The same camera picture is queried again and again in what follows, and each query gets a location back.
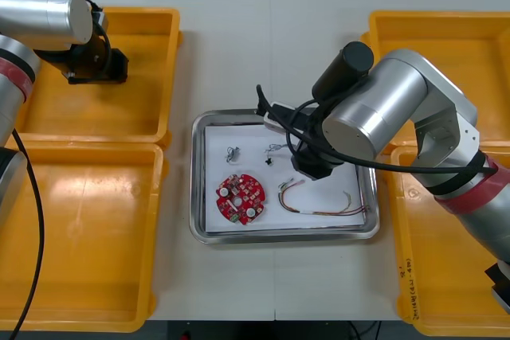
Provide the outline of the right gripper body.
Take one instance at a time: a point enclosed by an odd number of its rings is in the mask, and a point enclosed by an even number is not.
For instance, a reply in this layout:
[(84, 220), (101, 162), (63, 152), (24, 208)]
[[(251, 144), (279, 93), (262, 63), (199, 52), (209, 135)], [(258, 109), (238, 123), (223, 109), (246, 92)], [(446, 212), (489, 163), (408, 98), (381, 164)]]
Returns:
[(344, 164), (344, 161), (313, 149), (306, 143), (294, 147), (291, 162), (295, 171), (313, 181), (329, 177), (336, 167)]

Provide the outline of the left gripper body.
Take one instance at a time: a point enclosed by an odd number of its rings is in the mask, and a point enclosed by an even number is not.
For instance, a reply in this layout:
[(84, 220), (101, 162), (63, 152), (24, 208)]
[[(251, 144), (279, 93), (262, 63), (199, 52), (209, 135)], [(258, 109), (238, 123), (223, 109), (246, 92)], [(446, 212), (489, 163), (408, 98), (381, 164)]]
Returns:
[(119, 50), (80, 57), (69, 84), (122, 84), (128, 78), (128, 58)]

